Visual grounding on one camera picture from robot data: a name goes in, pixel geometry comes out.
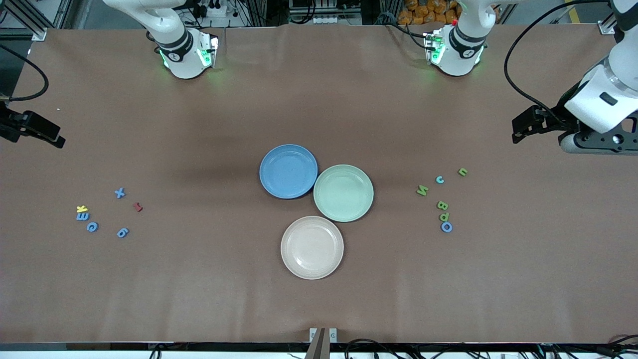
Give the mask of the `beige plate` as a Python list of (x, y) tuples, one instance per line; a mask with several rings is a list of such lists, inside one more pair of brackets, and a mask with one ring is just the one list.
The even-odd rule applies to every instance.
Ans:
[(330, 276), (344, 256), (338, 227), (320, 216), (305, 216), (289, 225), (281, 238), (281, 259), (296, 277), (319, 280)]

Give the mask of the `green plate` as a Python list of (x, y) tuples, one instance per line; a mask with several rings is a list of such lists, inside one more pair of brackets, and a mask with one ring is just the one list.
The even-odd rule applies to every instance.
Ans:
[(370, 210), (374, 186), (360, 168), (339, 164), (321, 172), (313, 188), (313, 200), (326, 218), (353, 222)]

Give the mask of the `blue plate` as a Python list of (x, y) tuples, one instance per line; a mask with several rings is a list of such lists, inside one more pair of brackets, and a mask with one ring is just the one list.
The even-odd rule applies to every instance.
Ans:
[(277, 198), (299, 198), (312, 190), (319, 175), (315, 156), (307, 148), (280, 145), (263, 157), (258, 176), (261, 185)]

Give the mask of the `bag of orange items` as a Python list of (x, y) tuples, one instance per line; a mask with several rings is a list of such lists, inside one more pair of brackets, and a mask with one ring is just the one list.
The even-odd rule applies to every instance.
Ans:
[(422, 25), (439, 22), (455, 24), (463, 13), (456, 0), (402, 0), (401, 11), (396, 17), (399, 25)]

